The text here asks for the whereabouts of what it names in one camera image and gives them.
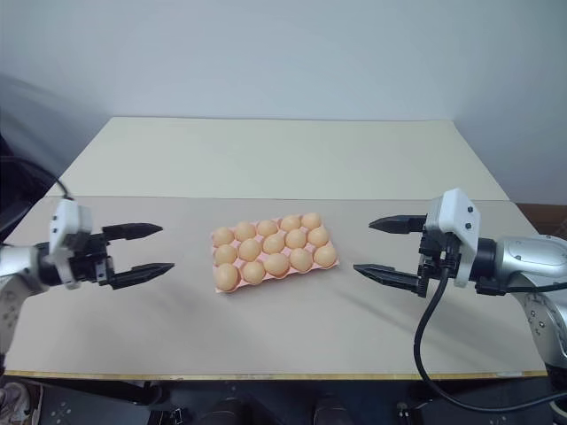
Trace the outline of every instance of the egg carton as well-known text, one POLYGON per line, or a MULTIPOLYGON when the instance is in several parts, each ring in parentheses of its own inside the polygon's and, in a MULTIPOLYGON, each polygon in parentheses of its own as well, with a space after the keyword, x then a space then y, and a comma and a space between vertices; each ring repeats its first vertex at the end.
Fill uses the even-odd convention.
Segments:
MULTIPOLYGON (((296 214, 295 217, 298 217, 299 220, 301 220, 301 219, 303 218, 303 215, 296 214)), ((283 219, 284 219, 284 218, 282 218, 282 217, 278 217, 278 218, 269 219, 269 220, 273 221, 273 222, 277 225, 277 232, 276 232, 274 235, 279 235, 279 236, 281 236, 281 237, 284 239, 284 247, 282 248, 282 250, 280 250, 280 252, 281 252, 284 256, 286 256, 286 257, 288 258, 288 260, 289 260, 290 254, 291 254, 291 252, 293 251, 293 249, 290 248, 290 247, 288 247, 287 244, 285 244, 285 237, 287 236, 287 234, 288 234, 289 232, 283 230, 283 229, 280 227, 281 222, 282 222, 283 219)), ((270 255, 269 253, 266 253, 266 252, 263 251, 263 242, 264 242, 264 240, 265 240, 267 237, 269 237, 269 236, 262 236, 262 235, 259 235, 259 234, 258 234, 258 231, 257 231, 257 226, 258 226, 258 224, 261 223, 262 221, 264 221, 264 220, 250 221, 250 224, 252 224, 252 225, 254 226, 254 229, 256 229, 256 235, 255 235, 255 237, 254 237, 253 239, 256 240, 258 243, 260 243, 260 247, 261 247, 261 249, 262 249, 262 251, 260 252, 260 254, 258 255, 258 257, 256 257, 254 260, 252 260, 252 261, 247 261, 247 260, 241 259, 240 256, 238 255, 238 248, 239 248, 239 246, 240 246, 244 241, 240 242, 240 241, 238 241, 236 238, 234 238, 234 240, 233 240, 231 243, 228 243, 228 245, 234 247, 234 248, 237 250, 237 259, 234 260, 233 262, 229 263, 229 264, 232 264, 234 267, 237 268, 237 270, 238 270, 238 281, 237 281, 237 285, 236 285, 232 290, 220 290, 219 288, 216 288, 216 287, 215 287, 215 291, 216 291, 217 293, 230 293, 230 292, 234 292, 235 290, 237 290, 237 289, 239 289, 239 288, 242 288, 242 287, 244 287, 244 286, 248 286, 248 285, 258 286, 258 284, 255 284, 255 285, 254 285, 254 284, 252 284, 252 283, 247 282, 247 281, 244 279, 244 277, 243 277, 243 268, 244 268, 244 266, 245 266, 247 263, 249 263, 249 262, 259 261, 259 262, 263 263, 263 262, 268 258, 268 256, 270 255)), ((322 221, 321 221, 320 226, 318 226, 317 228, 320 228, 320 227, 323 227, 323 228, 324 228, 324 225, 323 225, 322 221)), ((228 227, 228 229, 229 229, 229 230, 233 233, 233 235, 234 235, 235 232, 236 232, 236 230, 237 230, 237 227, 236 227, 236 226, 235 226, 235 227, 228 227)), ((309 228, 307 228, 307 227, 305 227, 305 226, 303 226, 303 225, 301 225, 298 229, 299 229, 301 232, 303 232, 303 233, 305 234, 306 239, 308 238, 309 232, 312 231, 312 230, 314 230, 314 228, 309 229, 309 228)), ((213 241, 213 239, 214 239, 214 232, 211 234, 211 240, 213 241)), ((306 244, 305 244, 305 246, 303 247, 303 249, 306 250, 306 251, 308 251, 308 252, 311 254, 311 258, 313 258, 314 255, 315 255, 315 251, 316 251, 317 249, 320 249, 320 248, 325 247, 325 246, 334 247, 333 243, 332 243, 331 240, 330 240, 330 235, 329 235, 329 241, 328 241, 327 243, 325 243, 325 244, 323 244, 323 245, 321 245, 321 246, 315 246, 314 244, 312 244, 312 243, 310 243, 309 241, 307 241, 306 244)), ((216 251, 218 250, 218 248, 219 248, 219 247, 215 247, 214 244, 213 244, 213 246, 211 247, 211 254, 213 255, 213 258, 215 257, 215 253, 216 253, 216 251)), ((294 268, 294 267, 291 265, 291 261, 290 261, 290 266, 289 266, 287 272, 285 272, 284 274, 281 274, 281 275, 273 275, 273 274, 268 273, 268 271, 266 271, 265 274, 264 274, 264 277, 262 278, 262 280, 261 280, 260 283, 264 283, 265 281, 272 280, 272 279, 282 280, 282 279, 286 278, 287 276, 289 276, 290 274, 306 274, 306 273, 311 272, 312 270, 317 270, 317 269, 329 269, 329 268, 333 268, 334 266, 337 266, 338 264, 339 264, 339 261, 338 261, 338 255, 337 255, 336 259, 334 260, 334 262, 332 262, 332 264, 331 264, 330 266, 323 267, 323 266, 317 264, 317 263, 315 262, 315 260, 313 260, 313 264, 311 265, 311 267, 310 267, 309 269, 307 269, 306 271, 300 271, 300 270, 294 268)), ((214 274, 215 274, 215 272, 216 272, 218 266, 219 266, 219 265, 214 264, 214 266, 213 266, 213 273, 214 273, 214 274)))

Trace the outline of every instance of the table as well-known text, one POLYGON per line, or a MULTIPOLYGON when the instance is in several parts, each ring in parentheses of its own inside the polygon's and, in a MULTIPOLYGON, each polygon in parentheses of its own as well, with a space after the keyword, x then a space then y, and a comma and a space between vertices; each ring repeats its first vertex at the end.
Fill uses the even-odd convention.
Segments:
MULTIPOLYGON (((242 127, 236 131, 232 127, 235 122, 225 120, 216 120, 214 125, 208 120, 111 120, 63 179, 79 202, 91 208, 95 228, 129 221, 153 222, 164 227, 164 231, 145 240, 113 242, 110 253, 119 270, 146 262, 172 261, 176 266, 154 282, 127 290, 112 292, 84 283, 79 290, 54 288, 40 297, 30 298, 22 309, 6 360, 9 374, 143 380, 417 379, 411 350, 416 323, 426 302, 409 292, 365 279, 353 271, 352 264, 377 262, 415 272, 419 235, 382 234, 368 229, 368 223, 397 213, 426 213, 428 201, 423 199, 437 196, 458 182, 474 193, 471 197, 488 199, 476 201, 483 214, 482 236, 533 233, 533 228, 507 200, 458 133, 442 136, 454 129, 445 121, 362 123, 363 127, 374 126, 367 129, 368 138, 373 135, 379 143, 389 146, 382 146, 382 150, 391 153, 392 161, 384 159, 384 167, 378 167, 372 179, 383 182, 387 178, 388 184, 366 182, 369 176, 365 173, 370 173, 372 162, 368 160, 368 169, 362 175, 349 167, 336 174, 329 171, 332 182, 337 183, 331 186, 338 188, 338 194, 331 196, 334 192, 326 188, 327 199, 303 198, 319 192, 310 188, 290 190, 284 180, 277 179, 270 189, 274 196, 268 195, 262 185, 243 188, 240 183, 250 174, 232 173, 233 179, 226 180, 226 186, 221 188, 204 182, 212 194, 210 197, 205 197, 206 193, 200 189, 201 182, 183 185, 180 179, 169 181, 156 173, 153 176, 159 184, 144 186, 152 181, 144 174, 151 162, 148 140, 156 136, 148 128, 159 128, 167 135, 161 147, 169 152, 169 166, 162 171, 171 177, 181 172, 181 163, 187 158, 187 155, 174 155, 177 151, 194 154, 213 150, 206 147, 208 144, 192 146, 195 127, 200 128, 197 131, 200 135, 206 133, 200 126, 203 123, 206 131, 211 132, 212 128, 225 124, 232 128, 232 138, 240 142, 235 152, 242 151, 246 140, 257 140, 249 129, 256 128, 258 123, 261 127, 273 126, 271 131, 276 133, 292 133, 295 137, 291 139, 301 145, 297 141, 300 131, 293 133, 287 121, 247 121, 248 127, 240 123, 236 127, 242 127), (174 130, 167 131, 170 123, 174 123, 174 130), (383 124, 387 134, 396 135, 391 140, 406 144, 405 150, 412 147, 411 131, 405 124, 416 126, 417 134, 423 139, 445 144, 447 148, 439 152, 445 181, 436 180, 439 171, 430 166, 407 168, 400 179, 385 175, 393 170, 388 162, 401 161, 402 152, 399 151, 398 157, 392 153, 396 151, 395 142, 384 141, 383 124), (132 148, 134 140, 142 144, 140 150, 145 154, 136 161, 130 156, 128 178, 119 177, 118 162, 113 157, 105 166, 100 165, 101 158, 111 157, 111 148, 123 155, 132 148), (445 163, 450 158, 443 152, 447 151, 460 151, 461 169, 470 169, 473 175, 459 174, 453 178, 445 174, 445 163), (99 173, 89 179, 88 173, 97 167, 99 173), (135 177, 144 184, 135 184, 135 177), (354 195, 347 197, 347 188, 358 187, 349 182, 365 185, 375 198, 368 199, 362 191, 349 192, 354 195), (409 182, 415 182, 418 190, 407 187, 409 182), (160 196, 160 190, 166 196, 160 196), (222 193, 233 196, 224 197, 222 193), (274 199, 283 194, 294 199, 274 199), (209 251, 211 230, 239 220, 310 211, 319 212, 327 223, 338 248, 339 267, 267 282, 230 295, 214 293, 209 251), (35 347, 41 347, 41 355, 35 347)), ((333 133, 325 129, 326 122, 291 124, 292 127, 320 125, 320 133, 333 133)), ((346 126, 356 128, 357 124, 346 123, 346 126)), ((335 132, 337 125, 332 123, 335 132)), ((414 145, 413 152, 427 151, 419 143, 414 145)), ((226 144, 219 143, 216 149, 221 146, 226 148, 226 144)), ((351 142, 351 149, 357 149, 356 140, 351 142)), ((278 170, 281 166, 282 163, 274 163, 272 168, 278 170)), ((324 169, 325 165, 317 165, 313 175, 324 169)), ((191 173, 187 170, 191 175, 188 180, 193 182, 197 176, 191 173)), ((287 182, 298 178, 292 176, 287 182)), ((37 243, 47 238, 48 220, 57 201, 56 197, 42 200, 22 221, 11 242, 37 243)), ((434 286, 430 286, 430 295, 434 286)), ((471 286, 460 290, 451 285, 447 289, 426 331, 423 357, 436 377, 544 375, 517 301, 512 297, 481 297, 471 286)))

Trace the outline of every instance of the wooden table edge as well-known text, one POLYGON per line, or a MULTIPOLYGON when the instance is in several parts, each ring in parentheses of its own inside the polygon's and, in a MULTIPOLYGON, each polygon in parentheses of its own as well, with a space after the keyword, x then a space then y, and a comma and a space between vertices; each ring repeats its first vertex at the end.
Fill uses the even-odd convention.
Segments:
MULTIPOLYGON (((419 381, 419 374, 234 374, 234 375, 122 375, 75 374, 6 370, 5 375, 26 378, 95 379, 111 381, 419 381)), ((432 379, 493 379, 547 376, 545 370, 523 372, 485 372, 468 374, 430 374, 432 379)))

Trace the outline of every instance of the black floor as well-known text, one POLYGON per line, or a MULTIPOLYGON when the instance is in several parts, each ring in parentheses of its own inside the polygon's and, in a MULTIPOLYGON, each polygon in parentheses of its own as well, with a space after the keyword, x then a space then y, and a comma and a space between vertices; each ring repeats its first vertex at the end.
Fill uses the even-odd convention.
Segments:
MULTIPOLYGON (((323 395, 340 399, 355 424, 548 424, 552 423, 548 406, 524 413, 482 415, 465 412, 444 401, 425 403, 412 422, 398 418, 396 405, 405 402, 419 406, 431 395, 422 382, 164 382, 168 401, 152 406, 134 406, 117 400, 87 395, 75 390, 47 387, 43 398, 42 425, 123 424, 145 425, 151 410, 186 407, 198 418, 217 401, 226 397, 248 400, 269 412, 276 423, 307 425, 311 423, 314 402, 323 395)), ((452 392, 470 403, 498 406, 517 403, 546 394, 543 378, 510 381, 450 382, 452 392)))

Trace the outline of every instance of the white wall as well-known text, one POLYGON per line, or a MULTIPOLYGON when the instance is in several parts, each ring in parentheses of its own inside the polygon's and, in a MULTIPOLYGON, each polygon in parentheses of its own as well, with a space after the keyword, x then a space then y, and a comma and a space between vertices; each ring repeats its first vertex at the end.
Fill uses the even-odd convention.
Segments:
POLYGON ((1 5, 4 136, 59 171, 113 115, 453 119, 513 200, 567 204, 564 0, 1 5))

